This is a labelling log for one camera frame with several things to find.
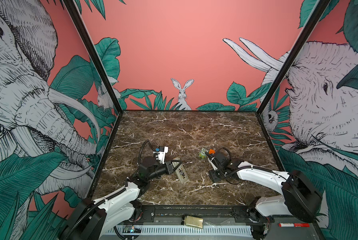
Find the grey remote control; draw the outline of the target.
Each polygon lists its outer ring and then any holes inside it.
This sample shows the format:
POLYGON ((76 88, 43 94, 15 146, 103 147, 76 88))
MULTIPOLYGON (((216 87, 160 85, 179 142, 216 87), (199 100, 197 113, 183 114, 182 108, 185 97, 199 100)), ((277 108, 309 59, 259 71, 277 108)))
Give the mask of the grey remote control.
POLYGON ((178 177, 178 180, 182 183, 185 184, 189 181, 189 176, 183 166, 183 163, 181 165, 173 165, 174 169, 175 169, 175 174, 178 177))

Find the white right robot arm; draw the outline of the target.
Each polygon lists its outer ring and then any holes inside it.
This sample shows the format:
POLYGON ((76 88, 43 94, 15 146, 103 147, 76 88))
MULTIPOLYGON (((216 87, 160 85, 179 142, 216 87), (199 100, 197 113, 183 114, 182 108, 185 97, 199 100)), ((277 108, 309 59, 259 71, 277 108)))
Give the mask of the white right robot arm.
POLYGON ((301 171, 280 172, 225 156, 221 151, 205 153, 212 165, 209 175, 214 183, 230 179, 250 181, 278 193, 274 197, 257 197, 244 216, 258 223, 271 216, 293 216, 311 223, 320 209, 323 195, 301 171))

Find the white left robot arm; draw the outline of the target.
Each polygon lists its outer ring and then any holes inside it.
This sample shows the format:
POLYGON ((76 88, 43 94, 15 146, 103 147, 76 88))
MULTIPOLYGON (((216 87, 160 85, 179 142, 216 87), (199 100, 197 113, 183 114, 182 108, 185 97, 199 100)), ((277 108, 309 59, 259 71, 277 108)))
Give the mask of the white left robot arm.
POLYGON ((118 190, 96 200, 81 201, 74 210, 60 240, 98 240, 116 225, 142 217, 141 203, 137 201, 149 188, 153 179, 174 173, 182 161, 160 163, 155 157, 145 157, 138 169, 118 190))

